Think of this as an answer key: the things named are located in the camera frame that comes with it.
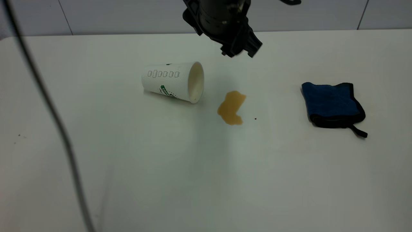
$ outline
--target blue microfiber cloth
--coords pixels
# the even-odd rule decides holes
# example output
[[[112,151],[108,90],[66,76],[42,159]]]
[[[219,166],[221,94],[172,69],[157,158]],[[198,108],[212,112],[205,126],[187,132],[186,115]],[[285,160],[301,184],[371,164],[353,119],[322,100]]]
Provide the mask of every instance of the blue microfiber cloth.
[[[366,138],[368,134],[353,124],[365,119],[365,111],[353,95],[353,84],[335,86],[302,84],[309,119],[318,127],[351,128],[357,135]]]

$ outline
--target white paper cup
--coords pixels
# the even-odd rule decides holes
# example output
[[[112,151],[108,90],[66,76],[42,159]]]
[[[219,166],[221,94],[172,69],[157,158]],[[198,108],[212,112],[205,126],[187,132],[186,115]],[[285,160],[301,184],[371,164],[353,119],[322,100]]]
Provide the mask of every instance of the white paper cup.
[[[148,65],[142,84],[145,90],[195,104],[203,93],[203,67],[199,62]]]

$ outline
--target white table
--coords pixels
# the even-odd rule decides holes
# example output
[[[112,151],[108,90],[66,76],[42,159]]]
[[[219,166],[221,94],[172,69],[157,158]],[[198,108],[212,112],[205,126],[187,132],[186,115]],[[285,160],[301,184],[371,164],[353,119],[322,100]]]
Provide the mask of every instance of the white table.
[[[195,34],[27,38],[99,231],[412,230],[412,30],[257,37],[253,59]],[[198,104],[143,91],[144,65],[194,60]],[[353,83],[369,137],[314,127],[307,81]],[[217,114],[232,90],[247,95],[243,125]],[[84,231],[61,141],[10,38],[0,133],[0,231]]]

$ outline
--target spilled liquid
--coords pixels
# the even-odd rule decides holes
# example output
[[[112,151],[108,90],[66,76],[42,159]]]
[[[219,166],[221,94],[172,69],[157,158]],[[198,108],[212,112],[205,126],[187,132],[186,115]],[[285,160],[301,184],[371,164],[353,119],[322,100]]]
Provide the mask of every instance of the spilled liquid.
[[[241,125],[243,123],[242,118],[236,114],[240,106],[246,99],[246,95],[239,93],[238,91],[232,91],[226,94],[224,102],[218,109],[218,114],[229,125]]]

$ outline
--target green logo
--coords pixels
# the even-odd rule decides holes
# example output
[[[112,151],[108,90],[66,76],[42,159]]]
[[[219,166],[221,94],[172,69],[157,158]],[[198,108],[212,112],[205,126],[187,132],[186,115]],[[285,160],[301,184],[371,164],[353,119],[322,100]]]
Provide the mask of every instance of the green logo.
[[[167,92],[166,88],[164,87],[164,85],[161,85],[160,88],[162,88],[163,92],[167,95],[170,96],[170,94]]]

